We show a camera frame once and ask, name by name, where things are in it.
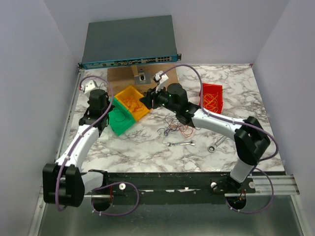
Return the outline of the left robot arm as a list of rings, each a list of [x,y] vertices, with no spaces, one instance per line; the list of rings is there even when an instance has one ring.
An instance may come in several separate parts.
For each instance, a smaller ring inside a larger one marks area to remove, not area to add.
[[[109,182],[102,173],[82,174],[81,169],[91,147],[109,124],[112,102],[106,91],[92,90],[89,107],[79,120],[74,140],[55,163],[46,164],[42,170],[43,199],[48,204],[55,204],[59,211],[80,206],[85,194],[92,190],[104,194],[109,189]]]

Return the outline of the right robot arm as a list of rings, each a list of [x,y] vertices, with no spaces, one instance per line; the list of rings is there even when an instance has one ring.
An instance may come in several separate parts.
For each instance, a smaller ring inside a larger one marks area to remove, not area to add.
[[[239,160],[226,181],[227,189],[233,193],[243,189],[244,180],[270,145],[267,132],[256,118],[242,120],[204,112],[199,105],[189,102],[186,90],[179,83],[170,84],[159,91],[151,88],[140,101],[147,109],[164,107],[174,112],[183,125],[207,129],[233,140]]]

